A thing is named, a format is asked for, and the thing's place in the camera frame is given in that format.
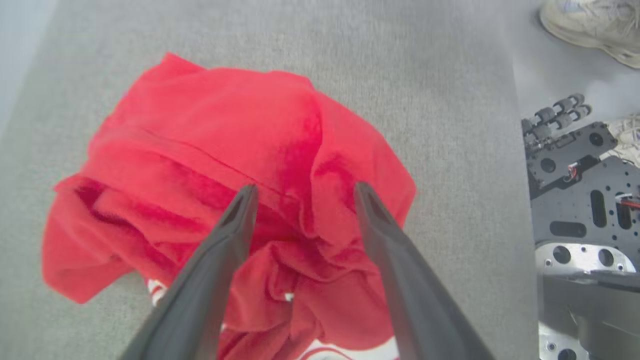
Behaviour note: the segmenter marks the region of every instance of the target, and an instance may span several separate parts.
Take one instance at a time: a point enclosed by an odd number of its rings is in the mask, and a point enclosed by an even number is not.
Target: white sneaker
[[[640,0],[547,0],[540,21],[561,40],[640,69]]]
[[[609,132],[618,139],[618,146],[600,158],[615,155],[630,160],[640,167],[640,113],[634,113],[619,120],[605,121]]]

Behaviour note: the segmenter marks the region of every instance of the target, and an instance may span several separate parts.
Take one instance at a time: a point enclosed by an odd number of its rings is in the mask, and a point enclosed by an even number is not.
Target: red fabric
[[[370,124],[306,78],[168,55],[135,82],[88,155],[57,185],[44,235],[44,279],[64,296],[84,303],[134,270],[171,284],[236,192],[257,184],[222,357],[292,359],[316,338],[357,350],[392,336],[353,186],[371,184],[402,224],[415,185]]]

